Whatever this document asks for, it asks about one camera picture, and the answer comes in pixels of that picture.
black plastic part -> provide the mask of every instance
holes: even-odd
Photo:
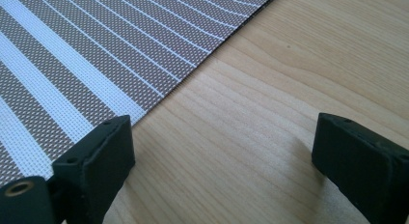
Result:
[[[69,188],[67,222],[102,223],[134,164],[128,116],[97,126],[54,161],[54,177]]]
[[[23,178],[0,189],[0,223],[55,223],[45,179]]]
[[[97,126],[52,164],[54,176],[0,189],[0,224],[100,224],[135,164],[129,116]]]
[[[351,120],[321,113],[313,164],[370,223],[405,223],[408,150]]]

wood grain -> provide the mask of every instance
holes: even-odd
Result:
[[[311,164],[318,112],[409,149],[409,0],[276,0],[133,128],[105,223],[368,223]]]

table top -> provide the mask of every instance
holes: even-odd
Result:
[[[368,223],[311,163],[316,119],[409,149],[409,0],[276,0],[133,128],[105,223]]]

white stripe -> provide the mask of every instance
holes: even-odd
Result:
[[[166,28],[167,30],[169,30],[169,31],[172,32],[173,34],[177,35],[178,37],[180,37],[181,39],[183,39],[185,42],[188,42],[188,43],[192,44],[193,46],[199,48],[201,51],[203,51],[203,52],[205,52],[205,53],[207,53],[207,54],[210,54],[210,53],[211,53],[211,51],[209,51],[209,50],[207,50],[207,49],[205,49],[205,48],[203,48],[203,47],[201,47],[201,46],[199,46],[199,45],[197,45],[197,44],[191,42],[190,40],[186,39],[184,36],[182,36],[181,34],[179,34],[178,32],[176,32],[175,30],[169,28],[168,26],[166,26],[165,24],[161,23],[159,20],[153,18],[152,16],[150,16],[150,15],[144,13],[142,10],[136,8],[135,6],[133,6],[132,4],[130,4],[129,2],[127,2],[126,0],[121,0],[121,1],[123,1],[126,5],[132,7],[134,10],[138,11],[139,13],[143,14],[144,16],[148,17],[149,19],[153,20],[154,22],[156,22],[156,23],[159,24],[160,26]]]
[[[160,46],[164,47],[166,50],[168,50],[169,52],[171,52],[172,54],[174,54],[175,56],[177,56],[180,60],[182,60],[183,62],[189,64],[191,67],[196,67],[195,64],[191,63],[189,60],[185,59],[184,57],[180,56],[178,53],[174,52],[173,49],[171,49],[170,47],[166,46],[166,44],[164,44],[163,42],[157,40],[156,38],[154,38],[153,36],[151,36],[149,33],[145,32],[144,30],[140,29],[138,26],[136,26],[135,24],[131,23],[129,20],[125,19],[124,17],[122,17],[120,14],[117,14],[115,11],[111,10],[108,6],[104,5],[103,3],[101,3],[98,0],[94,0],[96,1],[99,5],[101,5],[102,7],[104,7],[106,10],[108,10],[109,12],[111,12],[112,14],[116,15],[117,17],[119,17],[121,20],[125,21],[127,24],[129,24],[130,26],[132,26],[134,29],[138,30],[139,32],[141,32],[142,34],[144,34],[145,36],[147,36],[148,38],[150,38],[151,40],[153,40],[154,42],[160,44]],[[131,43],[129,43],[130,46],[132,48],[136,48],[135,46],[133,46]]]
[[[156,5],[157,7],[159,7],[159,8],[161,8],[161,9],[165,10],[166,12],[168,12],[168,13],[174,15],[174,16],[176,16],[177,18],[181,19],[183,22],[185,22],[185,23],[189,24],[190,26],[196,28],[197,30],[201,31],[202,33],[207,34],[207,35],[211,36],[212,38],[215,38],[215,39],[217,39],[217,40],[219,40],[219,41],[223,41],[223,40],[224,40],[223,38],[220,38],[220,37],[218,37],[218,36],[216,36],[216,35],[214,35],[214,34],[211,34],[211,33],[207,32],[206,30],[202,29],[201,27],[197,26],[196,24],[191,23],[189,20],[183,18],[182,16],[180,16],[180,15],[178,15],[178,14],[175,14],[174,12],[172,12],[171,10],[168,10],[168,9],[165,8],[164,6],[158,4],[157,2],[155,2],[155,1],[153,1],[153,0],[149,0],[149,1],[150,1],[152,4]]]
[[[238,4],[242,4],[242,5],[248,5],[248,6],[253,6],[253,7],[258,7],[259,6],[257,4],[247,3],[247,2],[243,2],[243,1],[239,1],[239,0],[232,0],[232,1],[235,2],[235,3],[238,3]]]
[[[239,14],[239,13],[233,12],[233,11],[231,11],[231,10],[225,9],[225,8],[223,8],[222,6],[220,6],[220,5],[218,5],[218,4],[214,3],[214,2],[211,2],[210,0],[204,0],[204,1],[205,1],[206,3],[208,3],[208,4],[213,5],[214,7],[218,8],[218,9],[220,9],[220,10],[225,11],[226,13],[235,14],[235,15],[239,15],[239,16],[242,16],[242,17],[246,17],[246,18],[248,17],[248,15],[246,15],[246,14]]]
[[[211,16],[208,15],[208,14],[204,14],[204,13],[202,13],[201,11],[199,11],[199,10],[197,10],[196,8],[194,8],[194,7],[192,7],[192,6],[188,5],[188,4],[186,4],[185,2],[183,2],[183,1],[181,1],[181,0],[176,0],[176,1],[178,1],[180,4],[182,4],[182,5],[186,6],[186,7],[189,7],[189,9],[195,11],[195,12],[198,13],[198,14],[201,14],[201,15],[205,16],[206,18],[208,18],[208,19],[210,19],[210,20],[212,20],[212,21],[214,21],[214,22],[216,22],[216,23],[219,23],[219,24],[221,24],[221,25],[227,26],[227,27],[232,28],[232,29],[237,28],[237,26],[234,26],[234,25],[231,25],[231,24],[228,24],[228,23],[219,21],[219,20],[217,20],[217,19],[211,17]]]
[[[40,175],[49,179],[50,158],[2,98],[0,120],[0,142],[24,177]]]
[[[84,83],[84,85],[86,85],[117,116],[130,115],[132,120],[139,120],[146,113],[145,110],[132,100],[132,98],[111,82],[18,0],[9,1],[12,3],[3,5],[5,10],[8,11],[8,13],[11,14],[21,26],[23,26],[37,41],[39,41],[51,54],[67,67],[67,69]],[[89,132],[89,130],[86,129],[86,126],[91,126],[91,124],[88,122],[87,124],[86,122],[80,122],[80,124],[83,124],[84,132],[80,131],[78,135],[82,138],[84,133],[87,134]],[[79,136],[77,135],[70,136],[74,143],[80,140],[78,137]]]
[[[124,39],[123,37],[121,37],[119,34],[117,34],[116,32],[114,32],[112,29],[110,29],[108,26],[106,26],[105,24],[103,24],[101,21],[99,21],[97,18],[93,17],[91,14],[89,14],[87,11],[85,11],[84,9],[82,9],[81,7],[79,7],[77,4],[75,4],[75,2],[73,2],[72,0],[68,0],[73,6],[75,6],[77,9],[79,9],[81,12],[83,12],[84,14],[86,14],[87,16],[89,16],[91,19],[93,19],[96,23],[98,23],[99,25],[101,25],[102,27],[104,27],[106,30],[108,30],[109,32],[111,32],[113,35],[115,35],[117,38],[119,38],[121,41],[125,42],[128,46],[130,46],[131,48],[133,48],[134,50],[136,50],[137,52],[139,52],[142,56],[144,56],[146,59],[148,59],[150,62],[152,62],[154,65],[156,65],[158,68],[160,68],[161,70],[165,71],[166,73],[168,73],[171,77],[174,78],[174,80],[176,80],[177,82],[180,82],[181,80],[176,77],[175,75],[173,75],[171,72],[169,72],[168,70],[166,70],[164,67],[160,66],[157,62],[155,62],[150,56],[148,56],[147,54],[145,54],[143,51],[141,51],[139,48],[133,46],[130,42],[128,42],[126,39]]]
[[[106,52],[109,56],[114,58],[118,63],[120,63],[124,68],[126,68],[129,72],[131,72],[135,77],[137,77],[139,80],[144,82],[148,87],[150,87],[153,91],[155,91],[157,94],[159,94],[162,98],[164,98],[163,94],[159,92],[156,88],[154,88],[147,80],[145,80],[143,77],[141,77],[138,73],[136,73],[133,69],[131,69],[129,66],[127,66],[125,63],[123,63],[120,59],[118,59],[115,55],[113,55],[108,49],[100,45],[96,40],[91,38],[87,33],[82,31],[78,26],[76,26],[74,23],[72,23],[69,19],[67,19],[63,14],[58,12],[52,5],[50,5],[47,1],[41,0],[46,4],[50,9],[52,9],[56,14],[58,14],[60,17],[62,17],[66,22],[68,22],[70,25],[72,25],[75,29],[77,29],[79,32],[81,32],[85,37],[87,37],[90,41],[98,45],[104,52]]]
[[[0,43],[0,61],[24,85],[72,142],[79,141],[93,129],[87,119],[1,32]]]

hole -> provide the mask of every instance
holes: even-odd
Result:
[[[6,190],[5,195],[7,197],[18,196],[20,194],[27,192],[33,186],[34,184],[31,181],[17,182]]]
[[[76,157],[67,159],[67,163],[75,163],[76,161],[78,161]]]

